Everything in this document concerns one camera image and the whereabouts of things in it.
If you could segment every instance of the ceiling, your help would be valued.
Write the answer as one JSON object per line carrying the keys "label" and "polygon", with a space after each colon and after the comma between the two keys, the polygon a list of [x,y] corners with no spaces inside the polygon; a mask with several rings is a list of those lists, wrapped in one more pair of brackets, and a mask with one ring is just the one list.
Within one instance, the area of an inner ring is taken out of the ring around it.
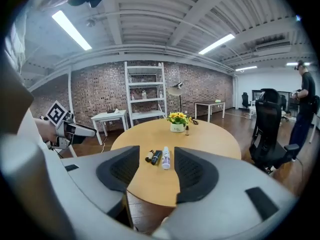
{"label": "ceiling", "polygon": [[[92,50],[84,51],[52,19],[59,10]],[[198,54],[228,34],[235,38]],[[134,57],[183,61],[225,73],[247,65],[283,68],[300,58],[316,63],[310,40],[285,0],[102,0],[96,8],[64,4],[28,13],[25,52],[21,74],[27,86],[66,65]]]}

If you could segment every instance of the fluorescent light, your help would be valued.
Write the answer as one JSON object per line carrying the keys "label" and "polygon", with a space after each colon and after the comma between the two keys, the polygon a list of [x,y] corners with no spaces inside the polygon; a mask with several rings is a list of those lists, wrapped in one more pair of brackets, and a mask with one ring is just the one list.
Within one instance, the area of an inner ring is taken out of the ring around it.
{"label": "fluorescent light", "polygon": [[213,44],[211,44],[207,48],[200,51],[199,54],[203,55],[203,54],[211,51],[212,49],[214,49],[214,48],[222,45],[223,43],[228,42],[229,40],[234,39],[234,38],[235,38],[235,36],[233,34],[228,34],[225,37],[221,38],[220,40],[214,42]]}
{"label": "fluorescent light", "polygon": [[257,66],[248,66],[248,67],[238,68],[235,71],[250,70],[250,69],[256,69],[256,68]]}
{"label": "fluorescent light", "polygon": [[[310,62],[304,63],[305,66],[310,66],[310,64],[311,64]],[[286,66],[298,66],[298,62],[288,62]]]}
{"label": "fluorescent light", "polygon": [[76,30],[74,25],[66,17],[66,15],[60,10],[52,15],[52,18],[64,29],[65,32],[69,34],[85,51],[92,49],[92,47],[87,43],[87,41],[82,37],[82,35]]}

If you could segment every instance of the brick wall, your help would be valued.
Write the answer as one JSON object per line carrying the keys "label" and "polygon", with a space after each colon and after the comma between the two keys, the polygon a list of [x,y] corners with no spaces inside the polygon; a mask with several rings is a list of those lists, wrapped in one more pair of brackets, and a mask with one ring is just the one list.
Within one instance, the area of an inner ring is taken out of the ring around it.
{"label": "brick wall", "polygon": [[44,116],[51,105],[58,101],[67,110],[69,107],[68,75],[61,75],[32,92],[34,96],[30,110],[34,118]]}
{"label": "brick wall", "polygon": [[[158,61],[128,61],[128,66],[157,66]],[[182,88],[182,111],[187,111],[189,116],[194,116],[196,101],[215,100],[220,99],[226,102],[226,109],[232,107],[232,95],[233,95],[233,80],[232,77],[211,69],[182,64],[165,62],[164,63],[165,85],[169,87],[176,85],[179,82],[183,82]],[[154,81],[153,76],[145,76],[145,81]],[[141,82],[141,76],[132,78],[132,82]],[[44,86],[38,88],[34,92],[39,95],[37,100],[45,101],[46,97],[39,89],[50,90],[55,88],[54,91],[46,92],[46,95],[53,96],[53,92],[56,92],[57,100],[62,104],[65,98],[68,99],[68,90],[62,91],[62,86],[57,85],[57,81],[54,79]],[[61,84],[65,82],[67,88],[67,80],[59,81]],[[132,91],[135,99],[141,99],[141,89],[135,89]],[[119,110],[128,109],[126,86],[125,86],[125,64],[124,62],[114,62],[101,65],[90,66],[81,70],[73,71],[71,75],[71,93],[72,104],[75,113],[76,122],[85,126],[92,127],[91,117],[106,112],[108,106],[117,104]],[[156,89],[146,89],[147,97],[156,97]],[[167,99],[167,111],[177,112],[179,111],[179,97],[172,96],[166,92]],[[160,102],[162,109],[164,110],[163,102]],[[43,104],[34,104],[33,109],[38,110],[35,106],[44,107]],[[156,110],[158,103],[156,101],[135,103],[132,106],[132,111],[148,111]],[[198,115],[205,115],[208,112],[208,107],[197,107]],[[122,122],[113,122],[113,126],[108,126],[109,130],[122,128]]]}

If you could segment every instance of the black office chair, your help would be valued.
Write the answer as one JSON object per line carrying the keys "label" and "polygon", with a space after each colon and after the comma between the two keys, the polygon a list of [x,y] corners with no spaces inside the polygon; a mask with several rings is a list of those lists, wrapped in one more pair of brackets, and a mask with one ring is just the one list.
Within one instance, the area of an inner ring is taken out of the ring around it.
{"label": "black office chair", "polygon": [[[283,111],[286,111],[287,109],[287,99],[284,95],[281,95],[281,109]],[[285,115],[281,116],[281,119],[285,119],[287,122],[289,121],[289,119]]]}
{"label": "black office chair", "polygon": [[291,161],[299,146],[291,144],[282,147],[277,142],[281,99],[274,89],[262,91],[259,100],[255,102],[256,122],[249,151],[254,165],[266,173],[271,173],[272,166],[278,169],[282,164]]}
{"label": "black office chair", "polygon": [[249,107],[248,94],[244,92],[241,97],[242,97],[242,106],[244,106],[247,109]]}

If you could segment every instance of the air conditioning vent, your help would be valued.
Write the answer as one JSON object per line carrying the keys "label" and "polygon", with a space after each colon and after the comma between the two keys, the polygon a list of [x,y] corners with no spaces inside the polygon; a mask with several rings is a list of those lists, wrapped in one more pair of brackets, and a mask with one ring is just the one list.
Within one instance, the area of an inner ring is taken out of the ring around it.
{"label": "air conditioning vent", "polygon": [[281,40],[281,41],[274,41],[274,42],[260,44],[255,47],[255,50],[257,52],[259,52],[259,51],[263,51],[266,49],[280,48],[280,47],[285,47],[285,46],[290,46],[290,41]]}

